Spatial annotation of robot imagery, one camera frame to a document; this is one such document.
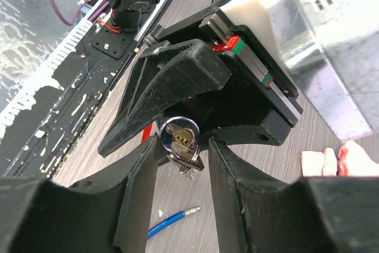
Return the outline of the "red lock keys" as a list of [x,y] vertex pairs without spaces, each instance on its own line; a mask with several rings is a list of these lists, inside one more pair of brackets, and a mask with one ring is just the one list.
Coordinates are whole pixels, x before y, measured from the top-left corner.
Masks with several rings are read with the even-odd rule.
[[179,173],[189,175],[192,178],[194,171],[202,171],[204,169],[204,163],[200,157],[200,146],[196,143],[193,147],[189,148],[173,142],[172,146],[172,158],[180,165]]

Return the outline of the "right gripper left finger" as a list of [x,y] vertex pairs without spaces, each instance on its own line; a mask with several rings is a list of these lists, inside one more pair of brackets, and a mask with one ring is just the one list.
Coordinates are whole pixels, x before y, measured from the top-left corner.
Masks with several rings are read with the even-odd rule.
[[159,140],[70,187],[1,179],[2,252],[144,252]]

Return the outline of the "blue cable lock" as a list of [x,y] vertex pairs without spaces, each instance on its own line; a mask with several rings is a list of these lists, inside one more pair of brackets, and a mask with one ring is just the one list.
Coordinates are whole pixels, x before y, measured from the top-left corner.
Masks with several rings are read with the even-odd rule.
[[159,222],[158,224],[156,224],[155,226],[153,226],[152,228],[149,229],[148,234],[147,234],[147,239],[152,238],[153,236],[158,234],[160,231],[164,230],[165,228],[168,228],[170,225],[178,222],[179,220],[181,220],[181,219],[183,219],[189,215],[192,215],[196,212],[199,212],[200,210],[201,210],[201,207],[197,206],[197,207],[193,207],[191,209],[181,210],[181,211],[167,217],[166,219],[164,219],[163,221]]

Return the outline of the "red cable lock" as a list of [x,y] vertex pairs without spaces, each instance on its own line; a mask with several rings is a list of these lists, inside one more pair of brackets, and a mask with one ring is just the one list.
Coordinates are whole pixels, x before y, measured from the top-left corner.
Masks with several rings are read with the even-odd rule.
[[200,129],[196,122],[185,116],[164,117],[157,119],[156,124],[160,142],[168,152],[172,152],[173,142],[191,148],[200,136]]

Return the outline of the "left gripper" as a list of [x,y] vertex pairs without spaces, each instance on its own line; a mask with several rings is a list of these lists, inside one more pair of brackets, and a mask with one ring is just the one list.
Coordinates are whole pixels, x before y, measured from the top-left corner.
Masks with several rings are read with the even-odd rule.
[[168,28],[158,25],[145,42],[152,47],[133,65],[116,117],[98,146],[103,157],[176,103],[221,90],[232,75],[230,69],[268,101],[197,98],[201,146],[211,137],[227,145],[280,146],[301,117],[298,92],[275,60],[252,32],[234,25],[220,8],[205,8]]

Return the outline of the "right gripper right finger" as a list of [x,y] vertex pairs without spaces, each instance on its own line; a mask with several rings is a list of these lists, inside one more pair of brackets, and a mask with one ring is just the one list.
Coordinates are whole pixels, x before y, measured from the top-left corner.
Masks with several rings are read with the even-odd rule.
[[377,252],[378,178],[282,182],[209,140],[220,252]]

